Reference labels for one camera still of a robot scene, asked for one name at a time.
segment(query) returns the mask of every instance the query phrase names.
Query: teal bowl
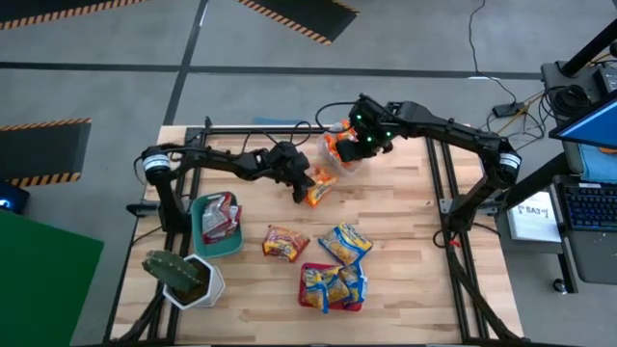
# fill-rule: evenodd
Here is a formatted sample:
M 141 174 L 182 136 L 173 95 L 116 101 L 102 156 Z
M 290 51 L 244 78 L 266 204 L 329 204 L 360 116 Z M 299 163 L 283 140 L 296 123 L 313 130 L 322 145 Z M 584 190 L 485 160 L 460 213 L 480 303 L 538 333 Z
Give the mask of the teal bowl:
M 213 258 L 218 256 L 236 254 L 242 249 L 242 228 L 240 223 L 236 227 L 235 232 L 230 237 L 213 244 L 204 244 L 201 237 L 201 216 L 205 207 L 213 200 L 219 198 L 221 193 L 210 194 L 199 197 L 193 201 L 191 205 L 191 226 L 193 230 L 193 245 L 195 253 L 202 258 Z M 234 194 L 231 194 L 231 205 L 237 205 L 238 201 Z

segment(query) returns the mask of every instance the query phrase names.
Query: concrete floor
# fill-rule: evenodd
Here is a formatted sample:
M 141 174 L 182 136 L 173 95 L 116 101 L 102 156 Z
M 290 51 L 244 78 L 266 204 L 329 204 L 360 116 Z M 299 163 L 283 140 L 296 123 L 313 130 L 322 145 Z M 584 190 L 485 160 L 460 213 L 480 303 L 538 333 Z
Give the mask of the concrete floor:
M 467 23 L 480 0 L 345 2 L 362 14 L 325 47 L 234 2 L 210 0 L 192 65 L 473 69 Z M 1 31 L 0 61 L 179 65 L 199 3 L 150 0 Z M 538 72 L 541 63 L 568 59 L 615 14 L 610 0 L 489 1 L 474 22 L 480 69 Z M 94 119 L 84 177 L 29 189 L 30 218 L 105 241 L 74 345 L 103 337 L 135 223 L 124 206 L 143 191 L 131 163 L 155 142 L 175 78 L 162 72 L 0 69 L 0 125 Z M 542 89 L 539 81 L 503 83 L 519 99 Z M 312 120 L 319 106 L 360 92 L 381 101 L 414 100 L 436 115 L 475 126 L 484 123 L 491 106 L 510 100 L 488 80 L 189 74 L 174 124 L 201 124 L 206 115 L 218 124 L 246 124 L 253 117 Z M 325 114 L 324 121 L 345 111 Z M 548 139 L 523 149 L 521 178 L 560 149 Z M 550 288 L 559 276 L 556 256 L 507 253 L 506 261 L 527 337 L 614 345 L 617 287 L 579 282 L 580 294 L 561 296 Z

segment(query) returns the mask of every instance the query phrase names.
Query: potted cactus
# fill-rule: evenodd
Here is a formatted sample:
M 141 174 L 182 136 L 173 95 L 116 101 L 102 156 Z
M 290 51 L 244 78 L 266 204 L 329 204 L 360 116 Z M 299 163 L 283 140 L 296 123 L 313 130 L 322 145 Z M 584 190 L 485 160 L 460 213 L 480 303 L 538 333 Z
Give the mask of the potted cactus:
M 180 309 L 212 307 L 225 289 L 221 271 L 196 254 L 182 259 L 169 251 L 150 251 L 142 266 L 165 284 L 163 295 Z

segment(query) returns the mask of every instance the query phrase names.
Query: orange snack pack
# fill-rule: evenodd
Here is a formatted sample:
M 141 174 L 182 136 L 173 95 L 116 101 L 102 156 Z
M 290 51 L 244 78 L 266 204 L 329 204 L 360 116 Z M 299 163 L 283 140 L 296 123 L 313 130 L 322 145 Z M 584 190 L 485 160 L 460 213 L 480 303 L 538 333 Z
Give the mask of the orange snack pack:
M 268 226 L 268 233 L 261 247 L 264 255 L 273 255 L 294 262 L 309 242 L 310 239 L 301 232 Z
M 326 173 L 321 167 L 315 167 L 314 173 L 309 176 L 315 182 L 315 185 L 308 188 L 307 202 L 315 207 L 332 190 L 332 187 L 338 182 L 338 177 Z

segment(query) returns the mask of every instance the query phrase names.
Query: computer screen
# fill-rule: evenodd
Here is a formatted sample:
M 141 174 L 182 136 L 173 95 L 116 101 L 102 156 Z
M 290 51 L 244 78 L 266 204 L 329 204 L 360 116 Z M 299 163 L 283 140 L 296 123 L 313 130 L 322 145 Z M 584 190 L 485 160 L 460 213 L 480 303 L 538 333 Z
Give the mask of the computer screen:
M 553 139 L 617 149 L 617 93 L 550 132 Z

